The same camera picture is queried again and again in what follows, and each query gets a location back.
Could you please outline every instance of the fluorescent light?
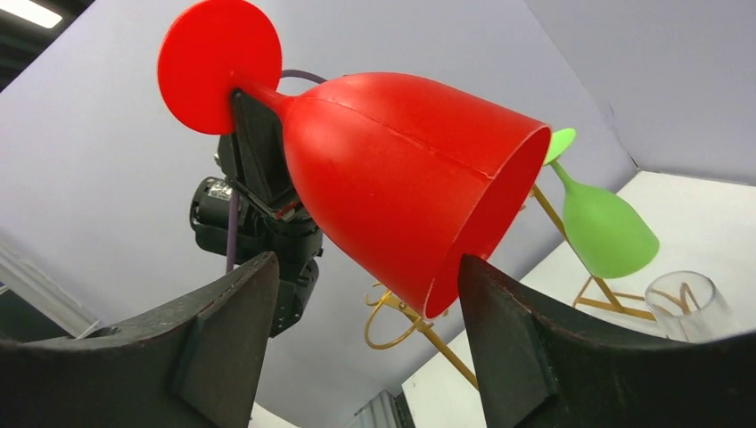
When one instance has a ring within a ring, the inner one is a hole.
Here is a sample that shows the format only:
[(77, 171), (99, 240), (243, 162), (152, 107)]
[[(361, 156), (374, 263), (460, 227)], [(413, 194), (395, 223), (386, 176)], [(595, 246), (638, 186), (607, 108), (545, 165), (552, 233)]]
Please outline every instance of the fluorescent light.
[(31, 0), (0, 0), (0, 9), (12, 13), (40, 27), (51, 29), (62, 21), (63, 17)]

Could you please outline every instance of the purple cable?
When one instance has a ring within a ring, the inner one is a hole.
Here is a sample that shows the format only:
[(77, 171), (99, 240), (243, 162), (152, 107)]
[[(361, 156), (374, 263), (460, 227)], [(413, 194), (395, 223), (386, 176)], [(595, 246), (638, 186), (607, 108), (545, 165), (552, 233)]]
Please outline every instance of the purple cable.
[(236, 230), (239, 228), (239, 193), (231, 191), (228, 207), (228, 237), (226, 238), (226, 273), (234, 270), (236, 264)]

